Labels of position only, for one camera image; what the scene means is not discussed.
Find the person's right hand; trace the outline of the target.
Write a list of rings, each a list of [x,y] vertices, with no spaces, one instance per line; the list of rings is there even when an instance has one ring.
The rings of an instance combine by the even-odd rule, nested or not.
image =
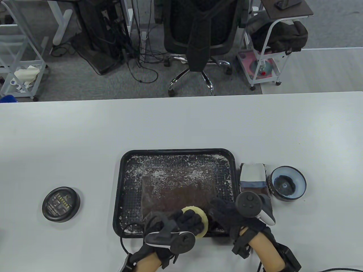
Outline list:
[[[246,259],[250,255],[247,249],[249,242],[259,233],[268,229],[268,226],[257,218],[242,216],[232,201],[213,198],[210,201],[208,214],[216,221],[234,242],[232,252]]]

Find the person's left hand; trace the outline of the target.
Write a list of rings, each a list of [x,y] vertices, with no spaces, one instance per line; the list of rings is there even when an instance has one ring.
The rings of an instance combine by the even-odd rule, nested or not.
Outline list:
[[[145,226],[143,245],[129,254],[124,271],[155,272],[176,262],[179,255],[191,251],[196,237],[205,229],[202,217],[194,210],[178,210],[169,217],[154,216]]]

